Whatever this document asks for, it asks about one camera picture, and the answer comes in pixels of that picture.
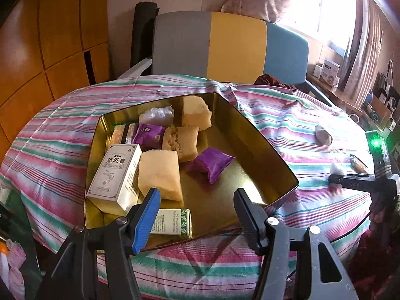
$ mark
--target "green light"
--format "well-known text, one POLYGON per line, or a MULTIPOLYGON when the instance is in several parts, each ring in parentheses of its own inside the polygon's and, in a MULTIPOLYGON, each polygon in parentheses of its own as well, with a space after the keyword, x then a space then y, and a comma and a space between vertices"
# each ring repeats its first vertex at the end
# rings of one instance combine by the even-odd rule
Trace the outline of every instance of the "green light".
POLYGON ((372 141, 372 145, 374 146, 374 147, 379 147, 379 144, 381 143, 381 141, 380 140, 373 140, 372 141))

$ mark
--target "striped tablecloth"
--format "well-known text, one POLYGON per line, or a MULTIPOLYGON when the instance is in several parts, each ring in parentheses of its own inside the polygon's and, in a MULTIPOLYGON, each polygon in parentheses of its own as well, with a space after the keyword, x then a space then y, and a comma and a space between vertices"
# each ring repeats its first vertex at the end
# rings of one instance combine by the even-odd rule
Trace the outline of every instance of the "striped tablecloth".
MULTIPOLYGON (((347 115, 335 113, 298 90, 224 84, 183 75, 112 81, 56 100, 14 140, 1 165, 1 188, 20 191, 34 237, 56 252, 71 228, 84 222, 86 167, 99 117, 151 100, 204 92, 218 92, 247 117, 299 179, 299 188, 277 210, 277 218, 296 227, 318 224, 333 239, 368 214, 369 194, 328 185, 333 161, 352 172, 348 154, 372 166, 365 134, 347 115), (317 144, 316 124, 331 130, 332 145, 317 144)), ((368 224, 366 220, 335 242, 335 250, 341 256, 349 254, 368 224)), ((288 272, 295 266, 293 256, 288 272)), ((261 258, 238 231, 143 252, 132 262, 140 290, 149 299, 248 299, 261 258)), ((103 258, 99 271, 104 279, 103 258)))

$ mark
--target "black cable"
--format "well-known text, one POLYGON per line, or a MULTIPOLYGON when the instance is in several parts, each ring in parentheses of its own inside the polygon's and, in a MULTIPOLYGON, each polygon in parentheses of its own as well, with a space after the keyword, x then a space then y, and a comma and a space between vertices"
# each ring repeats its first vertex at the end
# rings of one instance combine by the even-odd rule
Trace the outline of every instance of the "black cable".
MULTIPOLYGON (((341 236, 339 236, 339 237, 337 237, 337 238, 335 238, 335 239, 333 239, 333 240, 330 240, 329 242, 330 242, 330 243, 334 243, 335 241, 338 241, 339 239, 342 239, 342 238, 348 236, 349 234, 353 233, 354 231, 356 231, 356 230, 357 230, 358 228, 360 228, 360 226, 365 222, 365 220, 368 219, 368 217, 370 216, 370 214, 371 214, 371 211, 369 211, 369 213, 365 216, 365 218, 363 218, 363 219, 359 222, 359 224, 357 224, 353 229, 349 230, 349 231, 346 232, 345 234, 343 234, 343 235, 341 235, 341 236)), ((296 273, 296 270, 294 270, 293 272, 291 272, 291 273, 286 277, 286 279, 289 279, 289 278, 290 278, 292 275, 294 275, 295 273, 296 273)))

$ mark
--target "screw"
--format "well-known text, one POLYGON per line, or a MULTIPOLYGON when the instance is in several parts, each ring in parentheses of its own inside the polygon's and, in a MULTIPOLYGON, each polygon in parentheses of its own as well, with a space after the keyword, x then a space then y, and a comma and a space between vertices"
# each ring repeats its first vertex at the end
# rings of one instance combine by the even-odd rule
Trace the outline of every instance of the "screw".
POLYGON ((120 216, 119 218, 117 218, 117 224, 119 225, 123 225, 126 224, 128 222, 128 219, 124 216, 120 216))
POLYGON ((278 219, 277 219, 276 217, 273 217, 273 216, 270 216, 270 217, 267 219, 267 222, 268 222, 270 225, 272 225, 272 226, 277 226, 278 223, 279 223, 278 219))
POLYGON ((80 233, 83 231, 83 226, 82 225, 76 225, 74 226, 73 230, 75 230, 75 232, 80 233))
POLYGON ((321 229, 317 225, 310 226, 309 230, 313 234, 319 234, 321 232, 321 229))

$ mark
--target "purple snack package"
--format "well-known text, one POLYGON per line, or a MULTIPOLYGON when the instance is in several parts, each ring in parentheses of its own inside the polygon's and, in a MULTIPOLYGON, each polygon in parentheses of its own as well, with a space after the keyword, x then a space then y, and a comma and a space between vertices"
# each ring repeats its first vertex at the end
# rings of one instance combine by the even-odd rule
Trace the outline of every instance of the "purple snack package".
POLYGON ((165 127, 140 123, 132 143, 139 144, 143 150, 161 149, 165 127))
POLYGON ((234 159, 214 147, 208 147, 190 163, 189 170, 207 173, 209 183, 214 184, 234 159))

